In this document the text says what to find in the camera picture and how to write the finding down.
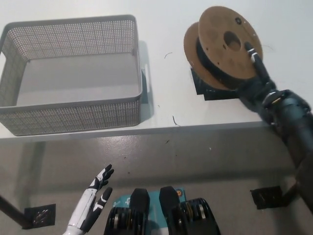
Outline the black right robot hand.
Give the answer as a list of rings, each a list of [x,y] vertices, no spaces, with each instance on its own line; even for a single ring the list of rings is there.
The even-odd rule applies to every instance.
[[[237,89],[240,101],[251,111],[260,117],[266,115],[263,101],[266,96],[276,90],[276,84],[271,80],[266,67],[251,43],[244,43],[245,50],[252,62],[256,75],[245,80]]]

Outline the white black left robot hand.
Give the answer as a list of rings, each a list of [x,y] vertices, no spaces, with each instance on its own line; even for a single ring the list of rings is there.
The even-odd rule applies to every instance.
[[[97,193],[108,184],[108,179],[113,173],[114,169],[109,164],[96,175],[89,187],[85,189],[71,215],[64,232],[65,235],[84,235],[90,231],[105,207],[112,188],[106,188],[99,199],[96,199]]]

